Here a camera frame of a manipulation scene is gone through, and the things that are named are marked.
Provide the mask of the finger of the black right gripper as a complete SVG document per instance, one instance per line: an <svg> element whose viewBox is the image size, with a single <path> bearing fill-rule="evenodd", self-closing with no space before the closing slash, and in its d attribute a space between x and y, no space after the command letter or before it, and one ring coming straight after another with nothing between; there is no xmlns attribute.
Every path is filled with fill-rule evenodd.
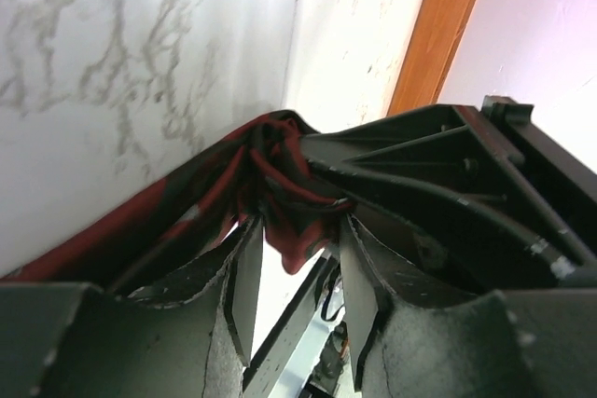
<svg viewBox="0 0 597 398"><path fill-rule="evenodd" d="M522 152L473 106L432 105L355 128L301 139L311 163L434 184L491 184Z"/></svg>

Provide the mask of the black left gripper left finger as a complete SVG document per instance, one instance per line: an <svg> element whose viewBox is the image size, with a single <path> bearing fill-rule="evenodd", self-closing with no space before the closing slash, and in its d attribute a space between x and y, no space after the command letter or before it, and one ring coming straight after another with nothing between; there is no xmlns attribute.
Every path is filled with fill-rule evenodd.
<svg viewBox="0 0 597 398"><path fill-rule="evenodd" d="M1 287L5 397L238 397L249 363L263 225L129 296L82 282Z"/></svg>

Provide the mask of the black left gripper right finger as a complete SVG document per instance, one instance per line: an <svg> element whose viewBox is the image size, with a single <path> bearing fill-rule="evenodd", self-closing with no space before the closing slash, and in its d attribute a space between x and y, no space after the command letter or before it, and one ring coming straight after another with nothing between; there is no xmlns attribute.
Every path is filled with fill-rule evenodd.
<svg viewBox="0 0 597 398"><path fill-rule="evenodd" d="M592 397L596 292L471 295L421 272L352 216L340 265L355 387L366 397Z"/></svg>

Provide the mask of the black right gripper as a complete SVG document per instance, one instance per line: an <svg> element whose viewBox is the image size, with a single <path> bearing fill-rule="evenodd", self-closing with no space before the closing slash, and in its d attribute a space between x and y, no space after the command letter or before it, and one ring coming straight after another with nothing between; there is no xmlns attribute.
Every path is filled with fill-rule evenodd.
<svg viewBox="0 0 597 398"><path fill-rule="evenodd" d="M540 130L534 107L505 96L481 112L524 155L519 170L548 204L558 245L596 269L596 174ZM325 180L430 237L482 286L572 286L583 276L545 237L490 205L433 180L380 163L313 159Z"/></svg>

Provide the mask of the dark red patterned tie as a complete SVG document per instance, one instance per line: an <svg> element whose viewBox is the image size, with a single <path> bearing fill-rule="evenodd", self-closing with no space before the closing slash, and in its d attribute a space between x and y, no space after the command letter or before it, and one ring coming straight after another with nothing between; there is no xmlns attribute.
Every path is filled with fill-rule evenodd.
<svg viewBox="0 0 597 398"><path fill-rule="evenodd" d="M135 289L216 247L252 216L263 218L267 242L294 274L354 206L311 172L300 141L312 133L291 110L259 116L6 280Z"/></svg>

